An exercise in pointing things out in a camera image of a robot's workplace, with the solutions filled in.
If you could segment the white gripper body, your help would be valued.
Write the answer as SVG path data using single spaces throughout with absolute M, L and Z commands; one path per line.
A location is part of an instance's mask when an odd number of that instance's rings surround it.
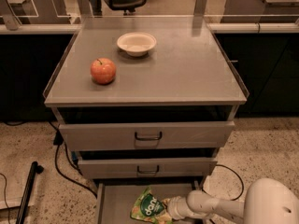
M 191 197 L 174 197 L 168 202 L 167 211 L 174 220 L 198 219 L 196 201 Z

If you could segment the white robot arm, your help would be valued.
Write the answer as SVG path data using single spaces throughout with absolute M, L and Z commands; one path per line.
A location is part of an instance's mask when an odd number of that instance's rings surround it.
M 218 215 L 234 224 L 299 224 L 299 199 L 282 183 L 261 178 L 249 186 L 244 202 L 193 190 L 186 197 L 171 198 L 167 212 L 174 220 Z

